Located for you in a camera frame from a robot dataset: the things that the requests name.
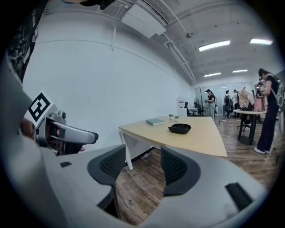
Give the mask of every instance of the backpack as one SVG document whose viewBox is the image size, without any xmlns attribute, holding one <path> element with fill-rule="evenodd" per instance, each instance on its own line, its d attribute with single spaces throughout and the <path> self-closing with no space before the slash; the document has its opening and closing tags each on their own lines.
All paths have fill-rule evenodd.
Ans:
<svg viewBox="0 0 285 228">
<path fill-rule="evenodd" d="M 228 95 L 226 95 L 224 99 L 225 99 L 226 104 L 230 103 L 230 99 L 229 99 Z"/>
<path fill-rule="evenodd" d="M 276 98 L 276 101 L 277 101 L 277 105 L 280 107 L 280 108 L 283 108 L 283 105 L 284 105 L 284 86 L 282 83 L 278 83 L 279 86 L 278 86 L 278 89 L 277 89 L 277 93 L 274 93 L 273 89 L 271 88 L 271 91 L 273 93 L 273 95 L 275 96 Z"/>
</svg>

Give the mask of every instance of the person's hand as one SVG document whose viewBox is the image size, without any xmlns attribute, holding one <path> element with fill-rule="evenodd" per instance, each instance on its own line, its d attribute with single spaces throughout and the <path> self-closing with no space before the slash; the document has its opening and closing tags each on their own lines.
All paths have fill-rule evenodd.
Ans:
<svg viewBox="0 0 285 228">
<path fill-rule="evenodd" d="M 33 139 L 37 144 L 39 144 L 37 139 L 36 139 L 36 136 L 35 136 L 34 125 L 31 121 L 24 118 L 22 123 L 21 123 L 21 130 L 22 130 L 22 133 L 24 136 Z M 49 139 L 49 135 L 46 134 L 46 140 L 48 141 L 48 139 Z M 54 144 L 53 149 L 59 150 L 60 147 L 61 147 L 61 141 L 57 140 L 57 143 Z M 85 148 L 81 147 L 80 152 L 83 152 L 83 151 L 85 151 Z"/>
</svg>

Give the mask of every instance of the light wood desk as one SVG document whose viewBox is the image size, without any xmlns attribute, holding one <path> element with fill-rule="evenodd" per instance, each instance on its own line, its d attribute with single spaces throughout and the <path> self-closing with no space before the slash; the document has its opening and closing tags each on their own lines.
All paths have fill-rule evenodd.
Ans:
<svg viewBox="0 0 285 228">
<path fill-rule="evenodd" d="M 253 140 L 254 138 L 254 134 L 255 134 L 255 127 L 257 124 L 257 115 L 262 115 L 262 114 L 266 114 L 266 111 L 262 111 L 262 112 L 256 112 L 256 111 L 242 111 L 239 109 L 234 110 L 234 112 L 236 113 L 240 113 L 240 132 L 239 132 L 239 136 L 238 136 L 238 141 L 241 142 L 244 145 L 253 145 L 255 144 L 255 141 Z M 249 136 L 241 136 L 241 132 L 242 132 L 242 128 L 244 127 L 243 122 L 246 118 L 246 115 L 249 115 L 250 118 L 250 132 L 249 132 Z"/>
<path fill-rule="evenodd" d="M 178 122 L 168 117 L 157 117 L 165 120 L 165 124 L 151 126 L 146 121 L 120 126 L 122 143 L 126 145 L 126 161 L 130 170 L 133 169 L 126 135 L 160 149 L 161 146 L 171 146 L 202 154 L 227 157 L 221 135 L 211 117 L 180 117 Z M 187 134 L 175 134 L 168 127 L 175 123 L 185 123 L 191 126 Z"/>
</svg>

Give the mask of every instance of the woman in black outfit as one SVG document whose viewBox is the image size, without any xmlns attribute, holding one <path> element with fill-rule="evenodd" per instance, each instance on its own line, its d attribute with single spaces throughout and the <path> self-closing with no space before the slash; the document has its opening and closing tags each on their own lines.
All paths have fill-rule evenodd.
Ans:
<svg viewBox="0 0 285 228">
<path fill-rule="evenodd" d="M 261 93 L 262 83 L 259 82 L 257 85 L 258 85 L 258 88 L 257 88 L 257 90 L 256 90 L 256 95 L 255 95 L 255 97 L 256 97 L 256 98 L 263 98 L 262 93 Z"/>
<path fill-rule="evenodd" d="M 261 93 L 263 96 L 267 97 L 268 105 L 261 135 L 257 146 L 254 148 L 254 151 L 260 154 L 268 154 L 274 137 L 275 121 L 278 113 L 277 101 L 271 89 L 276 94 L 279 84 L 272 74 L 262 68 L 258 70 L 258 74 L 260 78 L 266 80 L 266 91 Z"/>
</svg>

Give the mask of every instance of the fluorescent light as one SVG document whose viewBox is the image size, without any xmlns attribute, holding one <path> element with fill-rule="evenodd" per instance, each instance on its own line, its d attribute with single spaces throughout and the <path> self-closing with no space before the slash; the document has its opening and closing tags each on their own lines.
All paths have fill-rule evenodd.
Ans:
<svg viewBox="0 0 285 228">
<path fill-rule="evenodd" d="M 211 49 L 211 48 L 216 48 L 216 47 L 220 47 L 220 46 L 225 46 L 225 45 L 229 45 L 230 41 L 222 41 L 222 42 L 217 42 L 217 43 L 213 43 L 210 45 L 205 45 L 202 47 L 199 47 L 199 51 L 204 51 L 207 49 Z"/>
<path fill-rule="evenodd" d="M 251 39 L 251 44 L 271 45 L 273 41 L 262 40 L 262 39 Z"/>
<path fill-rule="evenodd" d="M 220 73 L 206 74 L 206 75 L 204 75 L 204 77 L 209 77 L 209 76 L 214 76 L 214 75 L 219 75 L 219 74 L 221 74 L 221 72 Z"/>
<path fill-rule="evenodd" d="M 233 73 L 238 73 L 238 72 L 247 72 L 248 69 L 241 69 L 241 70 L 234 70 Z"/>
</svg>

